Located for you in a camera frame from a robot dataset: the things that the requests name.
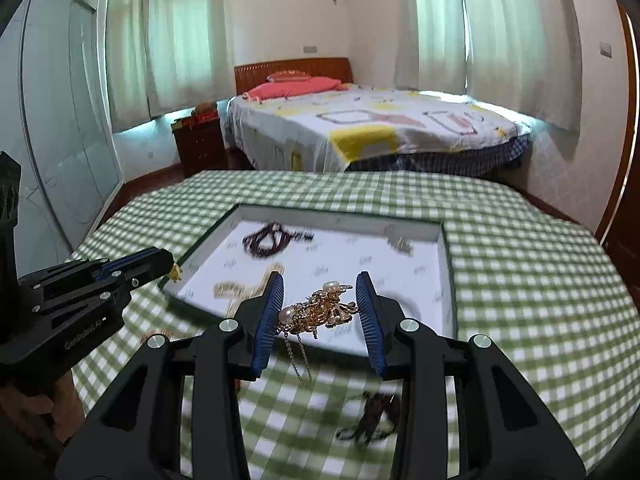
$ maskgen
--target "table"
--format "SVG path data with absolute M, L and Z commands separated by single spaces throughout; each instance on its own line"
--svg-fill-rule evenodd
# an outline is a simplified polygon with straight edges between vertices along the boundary
M 640 317 L 609 257 L 581 226 L 551 218 L 507 187 L 462 177 L 397 173 L 207 171 L 143 195 L 116 213 L 74 258 L 119 258 L 148 246 L 178 259 L 238 202 L 441 221 L 456 289 L 458 338 L 489 335 L 556 416 L 586 467 L 611 448 L 640 400 Z M 90 409 L 148 332 L 193 336 L 204 327 L 166 310 L 157 283 L 133 292 L 126 325 L 74 368 Z M 345 405 L 380 382 L 366 371 L 314 370 L 298 387 L 286 357 L 272 356 L 239 394 L 252 478 L 388 479 L 395 439 L 366 450 L 336 442 L 355 424 Z M 390 391 L 399 385 L 385 384 Z M 449 383 L 449 473 L 458 470 Z M 186 396 L 190 396 L 190 386 Z M 183 417 L 190 417 L 190 402 Z M 189 473 L 190 443 L 182 440 Z

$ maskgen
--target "sliding glass door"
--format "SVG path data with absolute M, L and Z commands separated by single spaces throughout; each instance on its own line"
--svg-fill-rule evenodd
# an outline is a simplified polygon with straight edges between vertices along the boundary
M 94 38 L 94 12 L 79 0 L 25 0 L 0 41 L 0 149 L 22 166 L 18 275 L 63 262 L 118 184 Z

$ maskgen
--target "blue checkered bed skirt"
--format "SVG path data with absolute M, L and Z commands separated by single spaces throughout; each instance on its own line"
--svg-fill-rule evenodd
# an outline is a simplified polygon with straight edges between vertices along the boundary
M 352 162 L 346 171 L 417 171 L 480 176 L 516 160 L 529 147 L 529 135 L 508 140 L 499 146 L 459 153 L 402 153 Z

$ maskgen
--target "gold necklace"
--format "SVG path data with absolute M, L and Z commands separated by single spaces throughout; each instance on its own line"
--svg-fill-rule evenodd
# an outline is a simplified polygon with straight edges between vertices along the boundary
M 341 285 L 339 282 L 326 282 L 322 286 L 322 290 L 316 290 L 306 298 L 305 302 L 290 305 L 282 309 L 278 315 L 278 332 L 284 334 L 285 345 L 287 346 L 293 369 L 298 376 L 300 384 L 306 388 L 308 386 L 302 380 L 293 357 L 289 334 L 293 334 L 298 338 L 300 351 L 305 360 L 306 371 L 311 382 L 313 380 L 311 368 L 306 358 L 305 347 L 302 344 L 302 339 L 300 339 L 300 334 L 309 332 L 314 335 L 314 339 L 318 339 L 319 326 L 324 325 L 327 328 L 333 328 L 350 322 L 353 314 L 358 313 L 358 307 L 353 301 L 347 304 L 340 303 L 340 295 L 350 288 L 353 287 L 351 285 Z
M 271 264 L 264 273 L 262 281 L 256 286 L 245 285 L 244 283 L 239 282 L 216 283 L 213 286 L 213 297 L 229 298 L 229 304 L 226 308 L 225 318 L 235 316 L 240 303 L 242 303 L 244 300 L 260 296 L 264 292 L 264 289 L 267 286 L 267 282 L 269 281 L 269 277 L 271 276 L 271 273 L 273 271 L 282 274 L 284 272 L 284 265 L 280 263 Z

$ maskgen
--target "pillow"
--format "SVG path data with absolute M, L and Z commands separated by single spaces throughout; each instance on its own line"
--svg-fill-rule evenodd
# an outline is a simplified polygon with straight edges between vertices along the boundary
M 278 97 L 293 97 L 296 95 L 316 94 L 329 90 L 346 90 L 342 81 L 320 76 L 311 77 L 306 81 L 289 81 L 285 83 L 262 83 L 260 86 L 242 94 L 249 101 L 263 101 Z
M 281 70 L 271 74 L 267 81 L 270 83 L 286 83 L 287 81 L 306 81 L 311 79 L 311 76 L 306 72 L 300 72 L 300 70 Z

